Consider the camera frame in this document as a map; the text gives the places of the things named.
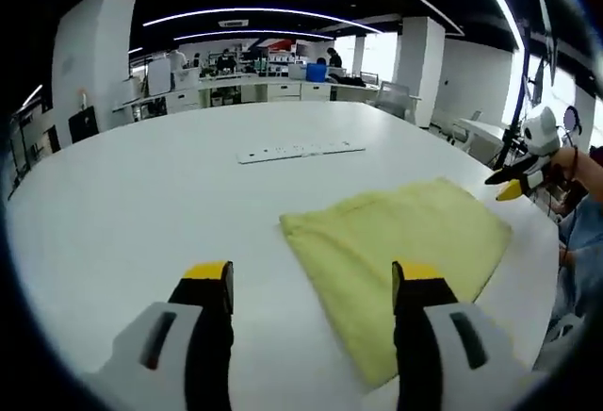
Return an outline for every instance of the window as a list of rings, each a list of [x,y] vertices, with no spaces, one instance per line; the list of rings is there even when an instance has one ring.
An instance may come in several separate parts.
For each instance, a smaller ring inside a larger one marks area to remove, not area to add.
[[[354,62],[354,48],[356,47],[356,36],[338,37],[335,39],[335,47],[341,56],[341,66],[351,74],[351,66]]]
[[[603,147],[603,102],[598,97],[595,100],[595,120],[593,121],[591,145]]]
[[[391,81],[396,62],[398,33],[367,34],[362,71],[377,74],[380,81]]]
[[[530,56],[530,63],[528,64],[529,80],[535,79],[536,73],[538,72],[538,67],[540,65],[540,60],[541,59],[536,56]],[[529,83],[528,89],[530,91],[530,95],[533,95],[534,85]],[[547,104],[548,107],[551,108],[553,114],[555,115],[555,119],[557,119],[557,125],[563,125],[563,114],[565,113],[565,110],[570,105],[574,105],[576,103],[576,82],[574,80],[574,76],[558,67],[557,72],[555,73],[555,85],[551,86],[550,67],[548,65],[545,66],[542,103]],[[514,110],[515,102],[510,102],[502,115],[503,123],[511,123],[513,120]],[[520,120],[533,116],[535,116],[535,114],[531,113],[531,103],[526,95]]]

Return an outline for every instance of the chair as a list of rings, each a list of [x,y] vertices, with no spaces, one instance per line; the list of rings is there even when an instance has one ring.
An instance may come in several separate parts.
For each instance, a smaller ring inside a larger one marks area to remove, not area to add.
[[[404,121],[415,123],[415,101],[409,93],[406,86],[382,81],[374,106]]]
[[[470,121],[476,121],[477,119],[479,119],[481,116],[481,111],[475,111],[473,113],[473,115],[469,118]],[[452,124],[452,129],[451,129],[451,133],[448,135],[448,142],[450,142],[451,139],[451,144],[454,145],[456,143],[456,141],[459,141],[460,143],[463,144],[463,147],[461,147],[461,150],[463,150],[464,152],[467,152],[469,150],[469,147],[471,146],[471,142],[473,141],[474,138],[474,134],[470,133],[468,130],[466,130],[465,128],[462,128],[461,126],[457,125],[456,123]]]
[[[375,86],[379,86],[379,76],[377,74],[369,74],[367,72],[361,72],[360,79],[362,79],[365,82],[365,84],[374,84]]]

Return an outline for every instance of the power strip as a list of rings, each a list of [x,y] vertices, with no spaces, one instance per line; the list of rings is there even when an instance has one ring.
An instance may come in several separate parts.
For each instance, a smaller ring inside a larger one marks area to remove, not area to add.
[[[366,149],[367,148],[364,145],[343,140],[341,142],[295,144],[288,147],[250,149],[248,151],[236,154],[236,159],[240,164],[249,164],[261,163],[263,161],[274,161],[276,159],[359,152]]]

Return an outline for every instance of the yellow cloth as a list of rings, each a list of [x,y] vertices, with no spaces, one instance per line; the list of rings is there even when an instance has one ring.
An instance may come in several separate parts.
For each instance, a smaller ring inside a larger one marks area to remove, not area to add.
[[[374,387],[397,373],[392,261],[433,265],[459,301],[471,302],[512,235],[507,223],[445,179],[283,215],[281,225],[331,324]]]

